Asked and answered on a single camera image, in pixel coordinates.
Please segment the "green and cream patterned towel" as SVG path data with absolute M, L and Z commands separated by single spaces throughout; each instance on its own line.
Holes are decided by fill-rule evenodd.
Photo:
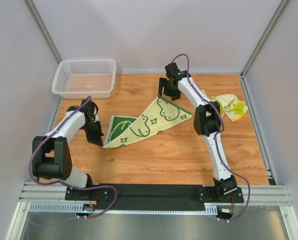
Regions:
M 192 117 L 192 113 L 164 97 L 155 98 L 139 116 L 116 116 L 110 124 L 104 148 L 119 148 L 131 145 L 177 126 Z

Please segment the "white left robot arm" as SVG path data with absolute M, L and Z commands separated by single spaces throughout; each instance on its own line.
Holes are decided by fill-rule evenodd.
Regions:
M 33 182 L 43 186 L 61 183 L 82 191 L 93 189 L 91 176 L 73 166 L 69 143 L 83 130 L 88 143 L 103 146 L 98 110 L 91 98 L 84 99 L 80 106 L 68 108 L 53 130 L 32 140 L 28 173 Z

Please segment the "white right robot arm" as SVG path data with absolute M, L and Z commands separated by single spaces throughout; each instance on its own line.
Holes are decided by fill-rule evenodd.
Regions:
M 215 188 L 221 195 L 227 195 L 237 189 L 237 181 L 229 168 L 221 141 L 221 127 L 224 126 L 220 114 L 220 105 L 210 100 L 197 87 L 191 75 L 185 70 L 166 73 L 159 79 L 158 96 L 169 96 L 178 100 L 184 94 L 195 108 L 194 129 L 207 146 L 213 165 Z

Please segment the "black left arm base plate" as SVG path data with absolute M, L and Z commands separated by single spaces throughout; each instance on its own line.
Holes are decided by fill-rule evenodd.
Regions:
M 69 201 L 101 201 L 108 202 L 114 199 L 115 191 L 111 188 L 100 188 L 93 190 L 77 190 L 67 188 L 65 194 L 65 200 Z

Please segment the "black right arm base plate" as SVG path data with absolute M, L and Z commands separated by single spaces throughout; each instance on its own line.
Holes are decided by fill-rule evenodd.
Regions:
M 198 200 L 202 203 L 243 203 L 242 189 L 238 187 L 235 191 L 222 194 L 215 186 L 202 186 L 198 190 Z

